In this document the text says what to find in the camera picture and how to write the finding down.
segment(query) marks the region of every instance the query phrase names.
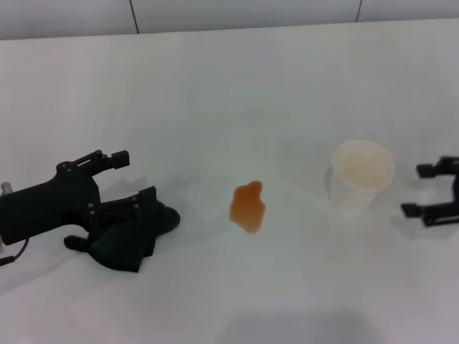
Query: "orange liquid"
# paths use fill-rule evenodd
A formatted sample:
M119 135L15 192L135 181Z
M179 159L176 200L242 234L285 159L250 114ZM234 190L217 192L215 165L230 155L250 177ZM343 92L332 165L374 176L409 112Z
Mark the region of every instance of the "orange liquid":
M261 201L261 181L238 186L235 190L229 219L241 226L247 233L260 229L266 205Z

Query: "paper cup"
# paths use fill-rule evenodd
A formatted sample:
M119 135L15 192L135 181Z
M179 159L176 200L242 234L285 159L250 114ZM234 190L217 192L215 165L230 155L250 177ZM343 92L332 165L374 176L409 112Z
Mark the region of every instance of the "paper cup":
M348 140L333 152L332 169L331 206L353 217L390 184L395 166L386 148L367 140Z

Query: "white tabletop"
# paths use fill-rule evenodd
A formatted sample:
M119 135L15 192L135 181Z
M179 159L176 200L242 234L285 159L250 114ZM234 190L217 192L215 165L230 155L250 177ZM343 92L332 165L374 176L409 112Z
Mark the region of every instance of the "white tabletop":
M450 199L415 166L459 155L458 42L459 20L0 42L2 181L126 149L131 166L96 178L103 200L155 185L182 217L139 274L65 249L77 227L31 239L0 269L0 341L457 343L457 227L418 231L399 204ZM353 221L327 203L347 138L396 163ZM252 180L255 235L229 221Z

